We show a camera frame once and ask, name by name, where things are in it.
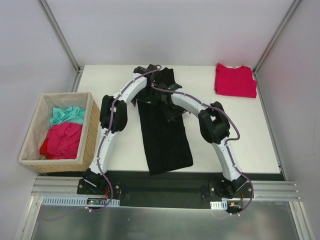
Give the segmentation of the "black flower print t-shirt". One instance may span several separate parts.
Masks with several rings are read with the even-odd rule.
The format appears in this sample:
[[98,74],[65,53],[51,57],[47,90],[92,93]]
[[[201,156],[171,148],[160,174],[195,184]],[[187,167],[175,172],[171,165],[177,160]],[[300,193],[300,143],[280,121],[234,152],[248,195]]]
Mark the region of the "black flower print t-shirt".
[[[173,86],[176,83],[173,69],[161,69],[149,85],[152,83],[165,89]],[[191,167],[194,162],[183,117],[176,122],[163,122],[159,103],[153,105],[138,101],[137,106],[150,175]]]

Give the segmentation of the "wicker laundry basket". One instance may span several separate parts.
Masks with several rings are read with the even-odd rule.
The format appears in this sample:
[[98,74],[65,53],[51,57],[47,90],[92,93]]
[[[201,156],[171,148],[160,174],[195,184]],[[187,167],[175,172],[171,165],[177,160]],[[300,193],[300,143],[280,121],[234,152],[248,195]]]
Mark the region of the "wicker laundry basket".
[[[85,110],[84,123],[74,159],[45,159],[40,147],[50,129],[53,108],[80,107]],[[36,106],[18,161],[40,173],[84,172],[96,149],[100,109],[90,92],[43,93]]]

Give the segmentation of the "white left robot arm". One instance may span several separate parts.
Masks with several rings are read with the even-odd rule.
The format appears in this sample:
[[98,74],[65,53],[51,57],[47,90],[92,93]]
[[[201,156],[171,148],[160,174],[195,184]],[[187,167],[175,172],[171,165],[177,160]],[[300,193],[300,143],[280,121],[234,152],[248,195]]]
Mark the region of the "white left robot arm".
[[98,147],[82,177],[83,185],[94,194],[102,194],[106,185],[111,186],[105,173],[108,171],[109,159],[116,140],[127,125],[128,104],[153,81],[161,68],[161,65],[150,65],[148,68],[138,66],[121,90],[112,96],[103,97],[99,117],[101,131]]

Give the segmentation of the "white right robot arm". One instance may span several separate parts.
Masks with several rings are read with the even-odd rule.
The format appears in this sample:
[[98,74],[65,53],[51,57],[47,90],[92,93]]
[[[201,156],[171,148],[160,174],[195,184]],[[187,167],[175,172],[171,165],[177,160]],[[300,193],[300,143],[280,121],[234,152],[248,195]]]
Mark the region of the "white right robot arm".
[[169,95],[175,106],[185,109],[198,118],[200,134],[214,148],[222,168],[223,183],[216,188],[216,191],[228,198],[241,194],[243,186],[249,180],[241,170],[231,146],[232,141],[240,139],[240,132],[225,113],[222,104],[218,101],[205,103],[182,88],[169,90],[155,85],[152,87]]

